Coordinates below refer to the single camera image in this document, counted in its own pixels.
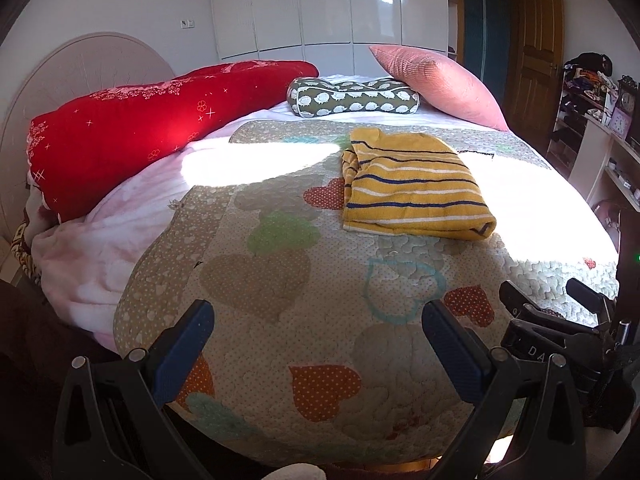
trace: green heart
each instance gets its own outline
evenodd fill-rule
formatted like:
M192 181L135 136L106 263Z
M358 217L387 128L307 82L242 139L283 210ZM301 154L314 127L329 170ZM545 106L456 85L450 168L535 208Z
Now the green heart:
M341 150L348 150L351 148L351 137L348 135L340 136L334 141Z
M257 256L277 251L308 249L318 243L320 231L307 220L282 211L274 211L260 220L246 241Z

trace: folded towel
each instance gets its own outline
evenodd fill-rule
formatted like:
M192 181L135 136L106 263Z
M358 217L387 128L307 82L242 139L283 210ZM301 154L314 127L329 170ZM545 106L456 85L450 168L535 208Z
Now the folded towel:
M483 240L495 218L454 149L427 134L351 132L342 154L344 229Z

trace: pink pillow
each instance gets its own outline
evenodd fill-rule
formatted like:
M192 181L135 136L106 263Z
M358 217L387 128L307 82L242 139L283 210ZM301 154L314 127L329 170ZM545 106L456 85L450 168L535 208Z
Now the pink pillow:
M447 56L414 46L371 45L369 49L382 68L419 92L431 106L470 123L509 131L488 88Z

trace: white bed sheet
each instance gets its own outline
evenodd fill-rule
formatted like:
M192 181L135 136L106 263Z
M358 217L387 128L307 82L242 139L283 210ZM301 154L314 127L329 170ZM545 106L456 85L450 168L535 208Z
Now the white bed sheet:
M328 80L366 81L361 76L331 76ZM211 168L207 153L222 146L243 124L253 120L300 121L289 105L249 114L188 144L122 183L85 218L65 222L34 238L31 253L42 272L42 290L65 322L94 334L103 346L115 350L113 316L130 274L146 248L169 225L180 200L192 186L207 184ZM436 128L492 131L423 105L412 115L384 112L349 112L314 120L376 123L392 126L423 124ZM238 161L229 160L229 164Z

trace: doorframe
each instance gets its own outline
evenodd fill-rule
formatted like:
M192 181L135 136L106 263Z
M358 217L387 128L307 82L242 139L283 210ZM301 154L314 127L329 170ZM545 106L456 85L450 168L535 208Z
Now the doorframe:
M518 42L522 26L520 17L522 8L520 0L511 0L511 44L509 48L509 67L507 81L504 86L502 113L507 123L510 122L514 108L515 89L518 83ZM465 0L458 0L458 62L464 66L465 61Z

